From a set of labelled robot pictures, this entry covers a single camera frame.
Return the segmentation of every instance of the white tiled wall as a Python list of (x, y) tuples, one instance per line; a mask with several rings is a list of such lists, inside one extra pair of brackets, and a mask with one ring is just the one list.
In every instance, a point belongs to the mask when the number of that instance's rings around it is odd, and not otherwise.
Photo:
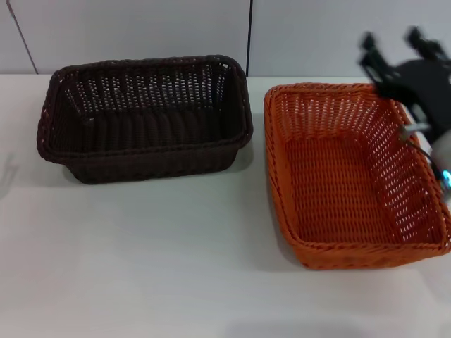
[(254, 0), (249, 74), (362, 76), (362, 34), (374, 31), (389, 61), (414, 56), (410, 25), (451, 49), (449, 0)]
[(11, 0), (40, 73), (105, 59), (225, 54), (244, 68), (249, 0)]

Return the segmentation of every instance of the basket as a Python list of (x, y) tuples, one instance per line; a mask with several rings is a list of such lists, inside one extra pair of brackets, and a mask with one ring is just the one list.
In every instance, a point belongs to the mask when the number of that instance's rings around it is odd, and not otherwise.
[(450, 250), (440, 187), (399, 140), (401, 105), (367, 84), (304, 83), (271, 89), (264, 117), (278, 222), (303, 265), (384, 268)]
[(37, 149), (84, 183), (145, 180), (224, 170), (252, 130), (231, 58), (104, 61), (54, 73)]

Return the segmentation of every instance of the orange wicker basket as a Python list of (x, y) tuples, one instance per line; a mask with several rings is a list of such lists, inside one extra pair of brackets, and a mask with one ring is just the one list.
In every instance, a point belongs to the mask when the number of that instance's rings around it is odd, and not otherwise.
[(302, 264), (384, 268), (451, 249), (432, 170), (399, 140), (401, 105), (367, 84), (303, 83), (271, 89), (264, 114), (278, 221)]

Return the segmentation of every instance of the basket rim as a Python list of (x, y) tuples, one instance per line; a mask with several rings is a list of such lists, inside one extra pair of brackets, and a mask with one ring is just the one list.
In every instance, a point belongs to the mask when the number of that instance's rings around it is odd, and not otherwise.
[[(283, 84), (270, 88), (264, 98), (264, 121), (265, 121), (265, 139), (266, 139), (266, 157), (267, 161), (273, 160), (273, 155), (270, 150), (270, 145), (273, 143), (274, 132), (278, 132), (276, 124), (274, 122), (270, 123), (271, 114), (276, 111), (274, 109), (274, 100), (279, 95), (282, 94), (301, 94), (301, 93), (312, 93), (317, 92), (319, 95), (337, 95), (337, 94), (374, 94), (376, 96), (375, 87), (372, 84), (366, 83), (354, 83), (354, 84), (330, 84), (330, 83), (320, 83), (320, 82), (302, 82), (297, 84)], [(399, 102), (389, 100), (392, 105), (398, 108), (400, 112), (400, 121), (404, 123), (410, 123), (409, 118), (402, 105)], [(412, 141), (419, 146), (419, 140), (416, 135), (412, 136)], [(437, 185), (435, 178), (433, 176), (432, 169), (427, 164), (424, 156), (420, 155), (418, 152), (414, 152), (414, 156), (417, 161), (421, 164), (422, 175), (425, 177), (430, 187), (430, 192), (432, 192), (433, 203), (441, 211), (442, 217), (439, 218), (440, 222), (440, 233), (441, 242), (440, 243), (382, 243), (382, 244), (371, 244), (365, 242), (309, 242), (304, 241), (300, 238), (297, 232), (294, 230), (292, 224), (290, 224), (286, 212), (284, 210), (283, 204), (280, 203), (280, 208), (282, 209), (283, 222), (285, 223), (286, 232), (290, 235), (285, 235), (287, 241), (295, 247), (296, 250), (315, 250), (315, 251), (329, 251), (329, 250), (355, 250), (355, 249), (390, 249), (391, 251), (403, 252), (406, 249), (420, 250), (420, 251), (437, 251), (439, 254), (446, 254), (451, 251), (451, 215), (447, 206), (440, 199), (440, 190)], [(282, 201), (282, 195), (278, 189), (278, 176), (277, 170), (273, 166), (272, 172), (268, 171), (271, 184), (271, 192), (274, 196), (277, 194), (279, 200)]]
[[(214, 142), (204, 142), (201, 144), (180, 144), (172, 146), (150, 146), (140, 149), (126, 149), (114, 151), (90, 151), (90, 152), (72, 152), (72, 151), (55, 151), (49, 145), (51, 136), (51, 117), (53, 114), (53, 107), (55, 106), (61, 90), (68, 84), (68, 81), (75, 80), (76, 77), (85, 71), (96, 71), (105, 68), (114, 68), (118, 70), (128, 68), (142, 68), (159, 65), (189, 65), (189, 64), (203, 64), (209, 61), (227, 63), (234, 70), (234, 78), (238, 84), (237, 94), (239, 100), (243, 102), (244, 125), (241, 132), (229, 139), (221, 139)], [(103, 163), (106, 158), (118, 161), (120, 158), (128, 158), (133, 156), (135, 158), (145, 159), (148, 154), (167, 153), (188, 150), (201, 150), (205, 148), (219, 148), (224, 146), (238, 146), (244, 147), (252, 138), (254, 128), (252, 124), (252, 114), (250, 111), (249, 93), (247, 91), (246, 75), (242, 70), (240, 64), (229, 56), (224, 55), (207, 55), (207, 56), (182, 56), (171, 58), (148, 58), (143, 60), (107, 60), (96, 63), (87, 63), (83, 65), (70, 65), (57, 70), (51, 77), (49, 88), (47, 90), (46, 99), (42, 107), (41, 118), (38, 124), (37, 133), (37, 150), (42, 158), (54, 163), (67, 164), (79, 163), (80, 161), (89, 161), (90, 163)]]

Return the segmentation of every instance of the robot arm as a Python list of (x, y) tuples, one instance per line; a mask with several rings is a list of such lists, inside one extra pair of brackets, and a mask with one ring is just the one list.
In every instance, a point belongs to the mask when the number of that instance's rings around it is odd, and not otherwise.
[(414, 146), (409, 142), (410, 135), (424, 133), (432, 146), (431, 156), (424, 154), (448, 197), (451, 196), (451, 60), (437, 41), (424, 39), (416, 27), (409, 31), (406, 40), (421, 58), (393, 67), (378, 50), (373, 35), (367, 33), (360, 66), (378, 95), (407, 107), (415, 123), (402, 127), (401, 138)]

